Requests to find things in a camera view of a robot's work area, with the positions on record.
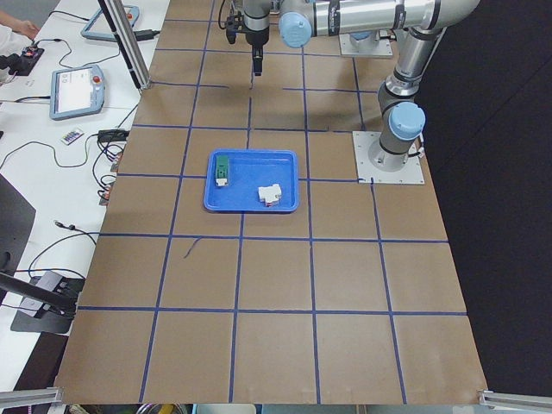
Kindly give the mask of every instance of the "tile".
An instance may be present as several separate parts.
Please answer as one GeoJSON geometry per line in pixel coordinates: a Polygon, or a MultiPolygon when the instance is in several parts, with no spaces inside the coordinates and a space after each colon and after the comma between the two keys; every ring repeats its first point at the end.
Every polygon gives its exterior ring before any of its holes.
{"type": "Polygon", "coordinates": [[[155,306],[165,237],[100,237],[78,304],[155,306]]]}
{"type": "Polygon", "coordinates": [[[195,96],[195,86],[153,85],[141,93],[135,123],[188,126],[195,96]]]}
{"type": "Polygon", "coordinates": [[[356,183],[310,183],[312,232],[318,238],[377,237],[369,188],[356,183]]]}
{"type": "Polygon", "coordinates": [[[309,250],[307,241],[245,240],[240,309],[312,309],[309,250]]]}
{"type": "Polygon", "coordinates": [[[307,91],[309,129],[361,130],[361,110],[356,92],[307,91]]]}
{"type": "Polygon", "coordinates": [[[178,185],[178,179],[118,177],[102,233],[168,234],[178,185]]]}
{"type": "Polygon", "coordinates": [[[146,401],[228,402],[232,314],[162,312],[146,401]]]}
{"type": "Polygon", "coordinates": [[[448,244],[387,243],[384,254],[394,311],[466,311],[448,244]]]}
{"type": "Polygon", "coordinates": [[[241,214],[211,213],[204,208],[204,179],[185,179],[179,198],[174,233],[177,235],[240,234],[241,214]]]}
{"type": "Polygon", "coordinates": [[[249,138],[250,148],[288,149],[298,157],[299,177],[307,177],[307,158],[304,132],[265,131],[255,129],[249,138]]]}
{"type": "Polygon", "coordinates": [[[217,50],[231,53],[247,52],[246,55],[251,59],[251,46],[249,46],[246,42],[245,35],[238,34],[235,44],[230,45],[226,39],[225,32],[219,29],[216,23],[212,23],[210,25],[207,50],[217,50]]]}
{"type": "Polygon", "coordinates": [[[353,135],[309,133],[312,179],[357,179],[353,135]]]}
{"type": "Polygon", "coordinates": [[[486,389],[467,317],[395,317],[409,404],[477,404],[486,389]]]}
{"type": "Polygon", "coordinates": [[[203,50],[208,27],[207,22],[165,21],[157,49],[203,50]]]}
{"type": "Polygon", "coordinates": [[[301,54],[300,48],[293,48],[287,46],[281,39],[279,35],[278,30],[278,21],[273,21],[273,23],[270,25],[270,40],[268,43],[264,46],[264,52],[265,52],[265,59],[267,58],[267,55],[270,53],[294,53],[294,54],[301,54]]]}
{"type": "Polygon", "coordinates": [[[402,404],[388,316],[318,315],[323,404],[402,404]]]}
{"type": "Polygon", "coordinates": [[[238,317],[234,402],[315,404],[311,315],[238,317]]]}
{"type": "Polygon", "coordinates": [[[342,50],[339,46],[339,36],[335,37],[313,37],[304,46],[305,54],[323,54],[341,56],[342,50]]]}
{"type": "Polygon", "coordinates": [[[304,129],[302,91],[255,87],[252,108],[251,125],[254,129],[304,129]]]}
{"type": "Polygon", "coordinates": [[[245,148],[247,131],[193,129],[185,163],[186,175],[205,175],[209,156],[218,148],[245,148]]]}
{"type": "Polygon", "coordinates": [[[303,89],[301,55],[265,54],[262,75],[255,76],[253,81],[254,86],[303,89]]]}
{"type": "Polygon", "coordinates": [[[188,129],[134,127],[119,172],[178,175],[187,141],[188,129]]]}
{"type": "Polygon", "coordinates": [[[361,93],[362,120],[366,131],[383,130],[383,119],[381,118],[378,95],[375,93],[361,93]]]}
{"type": "Polygon", "coordinates": [[[246,128],[249,118],[249,89],[199,88],[193,117],[196,127],[246,128]]]}
{"type": "Polygon", "coordinates": [[[317,309],[387,311],[377,243],[315,242],[317,309]]]}
{"type": "Polygon", "coordinates": [[[201,75],[201,85],[250,88],[251,56],[247,53],[207,52],[201,75]]]}
{"type": "Polygon", "coordinates": [[[393,49],[394,59],[354,59],[361,91],[377,91],[386,78],[393,73],[398,57],[396,48],[393,49]]]}
{"type": "Polygon", "coordinates": [[[308,89],[356,91],[353,60],[351,58],[305,56],[304,73],[308,89]]]}
{"type": "Polygon", "coordinates": [[[375,193],[383,238],[447,240],[431,184],[376,185],[375,193]]]}
{"type": "Polygon", "coordinates": [[[290,214],[247,214],[243,234],[257,237],[309,237],[307,184],[299,183],[299,207],[290,214]]]}
{"type": "Polygon", "coordinates": [[[209,20],[211,2],[205,0],[179,0],[169,3],[166,19],[209,20]]]}
{"type": "Polygon", "coordinates": [[[79,310],[55,380],[64,404],[138,401],[153,318],[153,312],[79,310]]]}
{"type": "Polygon", "coordinates": [[[192,84],[198,82],[203,52],[156,50],[149,73],[154,82],[192,84]]]}
{"type": "Polygon", "coordinates": [[[234,308],[238,241],[196,240],[172,239],[161,305],[234,308]]]}

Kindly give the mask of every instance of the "brown tiled table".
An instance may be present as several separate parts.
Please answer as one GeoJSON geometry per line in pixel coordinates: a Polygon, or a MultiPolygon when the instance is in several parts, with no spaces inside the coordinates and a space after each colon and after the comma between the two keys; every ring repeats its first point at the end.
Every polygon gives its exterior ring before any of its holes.
{"type": "Polygon", "coordinates": [[[392,60],[285,47],[265,72],[173,0],[57,379],[76,403],[465,404],[486,387],[426,185],[360,185],[392,60]],[[209,153],[291,149],[289,215],[209,213],[209,153]]]}

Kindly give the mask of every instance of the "blue plastic tray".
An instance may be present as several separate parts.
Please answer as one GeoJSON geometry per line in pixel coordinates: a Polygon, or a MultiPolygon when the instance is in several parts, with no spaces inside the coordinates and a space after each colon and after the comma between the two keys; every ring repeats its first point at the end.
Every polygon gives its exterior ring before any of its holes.
{"type": "Polygon", "coordinates": [[[216,149],[210,154],[205,180],[205,208],[212,211],[290,213],[299,207],[298,163],[293,151],[216,149]],[[229,157],[229,184],[216,186],[218,155],[229,157]],[[266,207],[259,200],[259,187],[279,184],[282,198],[266,207]]]}

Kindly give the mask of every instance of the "person's arm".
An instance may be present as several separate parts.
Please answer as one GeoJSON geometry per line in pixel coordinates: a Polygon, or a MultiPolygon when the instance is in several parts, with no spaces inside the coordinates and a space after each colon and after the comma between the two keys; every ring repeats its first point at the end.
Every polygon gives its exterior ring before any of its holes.
{"type": "Polygon", "coordinates": [[[0,10],[0,24],[11,28],[14,32],[21,35],[26,35],[30,40],[34,40],[40,30],[29,20],[19,20],[2,10],[0,10]]]}

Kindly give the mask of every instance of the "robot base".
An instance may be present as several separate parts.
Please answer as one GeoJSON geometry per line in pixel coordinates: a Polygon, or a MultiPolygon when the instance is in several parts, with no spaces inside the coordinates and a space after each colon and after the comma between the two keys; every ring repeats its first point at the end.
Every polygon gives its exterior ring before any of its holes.
{"type": "MultiPolygon", "coordinates": [[[[405,166],[397,172],[382,171],[372,163],[368,158],[368,149],[380,138],[380,135],[380,132],[374,131],[353,132],[354,157],[359,183],[370,184],[373,181],[375,184],[425,184],[418,157],[409,158],[405,166]]],[[[416,146],[412,145],[411,154],[416,151],[416,146]]]]}
{"type": "MultiPolygon", "coordinates": [[[[380,31],[382,35],[387,36],[386,30],[380,31]]],[[[362,48],[353,46],[349,38],[350,34],[339,35],[339,45],[341,47],[342,56],[351,57],[365,57],[375,59],[391,59],[393,57],[393,50],[391,49],[391,42],[387,39],[380,39],[379,41],[370,41],[367,44],[363,44],[362,48]]]]}

